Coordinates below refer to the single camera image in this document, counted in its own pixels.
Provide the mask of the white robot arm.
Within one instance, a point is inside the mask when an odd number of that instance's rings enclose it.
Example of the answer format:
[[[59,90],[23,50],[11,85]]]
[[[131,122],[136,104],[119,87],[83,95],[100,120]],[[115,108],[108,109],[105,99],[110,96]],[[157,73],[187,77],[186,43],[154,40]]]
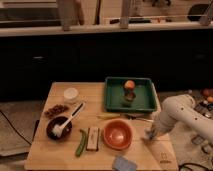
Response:
[[[213,144],[213,120],[195,110],[196,102],[188,94],[167,97],[162,102],[162,110],[154,118],[151,138],[170,132],[178,121],[194,129],[202,138]]]

